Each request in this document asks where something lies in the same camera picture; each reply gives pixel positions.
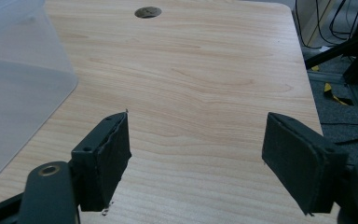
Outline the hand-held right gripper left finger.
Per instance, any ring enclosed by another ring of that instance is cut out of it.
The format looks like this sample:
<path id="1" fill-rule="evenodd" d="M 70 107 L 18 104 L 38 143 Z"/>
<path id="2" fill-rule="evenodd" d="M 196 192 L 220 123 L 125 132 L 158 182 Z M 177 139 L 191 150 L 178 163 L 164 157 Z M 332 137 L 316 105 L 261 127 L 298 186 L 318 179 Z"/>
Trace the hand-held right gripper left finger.
<path id="1" fill-rule="evenodd" d="M 83 212 L 107 208 L 131 157 L 128 114 L 104 118 L 72 150 L 76 202 Z"/>

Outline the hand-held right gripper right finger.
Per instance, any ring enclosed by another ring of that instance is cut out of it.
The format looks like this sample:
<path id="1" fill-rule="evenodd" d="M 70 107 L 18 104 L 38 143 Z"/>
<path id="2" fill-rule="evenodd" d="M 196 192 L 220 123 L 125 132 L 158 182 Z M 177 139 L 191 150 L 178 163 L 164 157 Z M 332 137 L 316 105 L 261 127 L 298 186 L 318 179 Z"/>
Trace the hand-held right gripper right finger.
<path id="1" fill-rule="evenodd" d="M 328 213 L 349 153 L 300 121 L 268 113 L 262 159 L 304 214 Z"/>

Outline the clear plastic storage box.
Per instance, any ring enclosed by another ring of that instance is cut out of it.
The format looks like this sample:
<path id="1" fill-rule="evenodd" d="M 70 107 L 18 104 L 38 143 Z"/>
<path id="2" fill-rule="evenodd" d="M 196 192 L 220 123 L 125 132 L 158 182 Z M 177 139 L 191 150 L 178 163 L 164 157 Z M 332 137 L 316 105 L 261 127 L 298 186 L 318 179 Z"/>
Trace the clear plastic storage box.
<path id="1" fill-rule="evenodd" d="M 0 173 L 76 88 L 45 0 L 0 0 Z"/>

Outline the yellow black floor tape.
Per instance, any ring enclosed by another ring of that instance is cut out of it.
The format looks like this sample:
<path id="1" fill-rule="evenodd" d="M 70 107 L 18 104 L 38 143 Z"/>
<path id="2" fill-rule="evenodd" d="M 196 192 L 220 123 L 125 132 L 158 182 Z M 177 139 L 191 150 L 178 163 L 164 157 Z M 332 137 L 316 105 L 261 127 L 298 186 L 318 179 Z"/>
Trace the yellow black floor tape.
<path id="1" fill-rule="evenodd" d="M 352 99 L 349 97 L 339 96 L 340 93 L 343 93 L 347 88 L 345 83 L 331 83 L 325 81 L 324 83 L 324 97 L 335 101 L 341 105 L 353 105 Z"/>

